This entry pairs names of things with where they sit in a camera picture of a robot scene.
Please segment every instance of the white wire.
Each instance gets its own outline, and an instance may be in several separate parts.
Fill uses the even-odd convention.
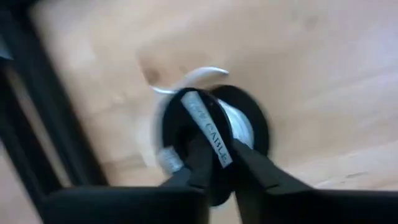
[[[196,81],[199,78],[210,77],[212,75],[217,75],[217,74],[228,75],[229,72],[217,67],[200,67],[187,73],[184,76],[184,78],[175,85],[176,87],[173,89],[163,89],[156,86],[151,86],[151,87],[157,93],[169,95],[176,93],[180,88],[191,85],[194,81]],[[235,139],[240,140],[242,143],[246,144],[251,149],[253,149],[254,147],[253,128],[246,115],[244,115],[242,111],[230,106],[229,104],[225,103],[222,100],[218,100],[218,103],[221,105],[221,107],[225,110],[225,113],[227,114],[229,123],[231,124],[233,137]]]

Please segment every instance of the wooden floor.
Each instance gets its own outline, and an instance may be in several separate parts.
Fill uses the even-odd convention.
[[[31,14],[113,185],[164,179],[147,82],[214,65],[231,75],[211,83],[264,107],[278,166],[318,188],[398,189],[397,1],[44,0]],[[233,203],[213,218],[238,222]]]

